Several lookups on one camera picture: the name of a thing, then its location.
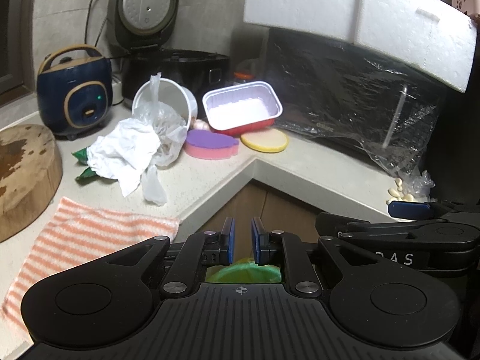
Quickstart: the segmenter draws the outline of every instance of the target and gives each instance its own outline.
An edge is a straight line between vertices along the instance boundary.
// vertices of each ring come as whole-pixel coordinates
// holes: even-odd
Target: ribbed black surface
[[[38,344],[23,360],[460,360],[444,344],[409,351],[369,346],[340,330],[320,302],[280,284],[204,283],[188,298],[165,301],[153,321],[117,345],[71,351]]]

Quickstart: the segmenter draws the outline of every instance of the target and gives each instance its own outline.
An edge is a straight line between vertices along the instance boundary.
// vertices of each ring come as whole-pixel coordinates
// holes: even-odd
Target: white and red container
[[[275,91],[263,81],[210,91],[203,107],[210,127],[230,136],[271,126],[283,112]]]

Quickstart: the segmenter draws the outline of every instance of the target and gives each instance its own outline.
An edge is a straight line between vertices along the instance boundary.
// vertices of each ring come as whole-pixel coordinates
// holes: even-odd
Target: open rice cooker
[[[109,0],[107,38],[117,49],[127,52],[122,68],[122,95],[131,106],[135,93],[150,76],[176,81],[189,89],[204,117],[202,98],[208,91],[222,88],[229,73],[226,55],[162,48],[170,38],[179,0]]]

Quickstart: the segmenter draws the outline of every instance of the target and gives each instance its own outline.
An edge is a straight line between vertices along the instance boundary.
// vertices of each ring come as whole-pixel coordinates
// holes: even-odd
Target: striped towel
[[[0,315],[29,338],[20,304],[33,284],[158,235],[173,240],[178,228],[177,219],[94,209],[63,197],[7,291]]]

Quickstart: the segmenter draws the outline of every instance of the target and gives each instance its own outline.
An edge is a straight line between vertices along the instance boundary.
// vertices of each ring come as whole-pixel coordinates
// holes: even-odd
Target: round wooden chopping block
[[[62,158],[45,126],[0,131],[0,242],[30,225],[50,204],[62,179]]]

